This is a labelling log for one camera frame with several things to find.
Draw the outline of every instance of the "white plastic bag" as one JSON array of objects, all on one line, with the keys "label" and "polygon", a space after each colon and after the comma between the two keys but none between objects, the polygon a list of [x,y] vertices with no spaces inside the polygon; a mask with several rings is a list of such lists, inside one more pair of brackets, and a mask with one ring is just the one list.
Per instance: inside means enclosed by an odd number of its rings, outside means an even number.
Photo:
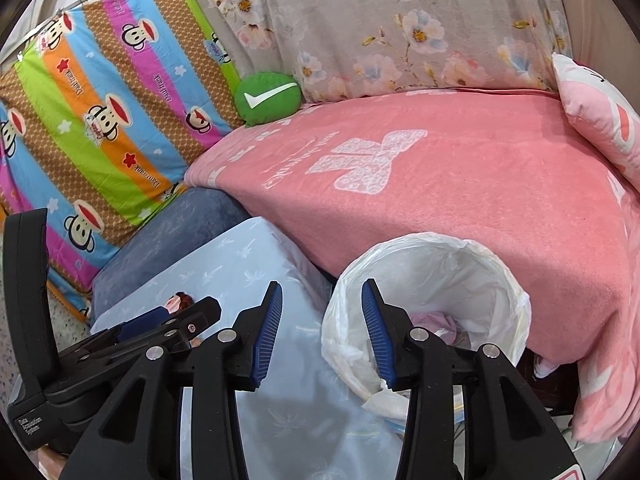
[{"label": "white plastic bag", "polygon": [[[524,352],[531,305],[511,271],[473,240],[436,233],[410,234],[371,248],[340,276],[322,322],[322,356],[364,401],[364,408],[403,424],[408,395],[386,389],[378,375],[360,303],[362,284],[374,278],[385,303],[409,314],[451,316],[468,348],[498,345],[514,364]],[[456,421],[462,391],[454,390]]]}]

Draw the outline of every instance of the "striped quilt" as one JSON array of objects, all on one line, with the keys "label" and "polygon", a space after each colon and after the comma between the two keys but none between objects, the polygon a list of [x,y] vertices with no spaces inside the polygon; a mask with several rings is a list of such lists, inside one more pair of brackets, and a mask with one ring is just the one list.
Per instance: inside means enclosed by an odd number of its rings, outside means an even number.
[{"label": "striped quilt", "polygon": [[0,202],[49,209],[50,284],[79,316],[98,271],[241,124],[238,83],[195,0],[65,12],[0,80]]}]

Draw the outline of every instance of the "blue cushion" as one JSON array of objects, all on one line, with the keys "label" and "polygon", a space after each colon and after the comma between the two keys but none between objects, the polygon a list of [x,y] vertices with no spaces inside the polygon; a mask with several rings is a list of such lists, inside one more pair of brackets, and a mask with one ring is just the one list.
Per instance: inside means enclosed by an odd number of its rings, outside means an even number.
[{"label": "blue cushion", "polygon": [[[176,197],[124,245],[94,279],[91,320],[156,274],[250,218],[223,191],[194,187]],[[168,291],[168,296],[177,290]]]}]

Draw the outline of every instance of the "pink cloth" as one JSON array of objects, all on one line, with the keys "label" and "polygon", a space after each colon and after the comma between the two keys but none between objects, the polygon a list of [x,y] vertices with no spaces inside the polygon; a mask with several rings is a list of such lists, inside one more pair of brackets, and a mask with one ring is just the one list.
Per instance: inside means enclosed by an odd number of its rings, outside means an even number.
[{"label": "pink cloth", "polygon": [[407,233],[479,241],[530,294],[527,346],[579,360],[575,438],[640,418],[638,195],[557,96],[409,92],[308,108],[229,134],[185,182],[230,193],[335,276]]},{"label": "pink cloth", "polygon": [[446,344],[453,345],[458,334],[456,323],[451,316],[445,316],[441,312],[421,312],[409,316],[414,326],[426,328],[435,334]]}]

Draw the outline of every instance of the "green cushion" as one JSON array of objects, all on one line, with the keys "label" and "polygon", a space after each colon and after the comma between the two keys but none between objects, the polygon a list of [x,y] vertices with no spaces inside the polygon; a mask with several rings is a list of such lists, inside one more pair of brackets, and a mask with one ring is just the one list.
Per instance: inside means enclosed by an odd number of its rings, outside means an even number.
[{"label": "green cushion", "polygon": [[[269,97],[264,95],[265,92],[287,84],[293,86]],[[236,90],[236,108],[247,126],[271,123],[289,117],[298,111],[301,102],[302,91],[296,80],[290,75],[277,72],[260,72],[249,76]]]}]

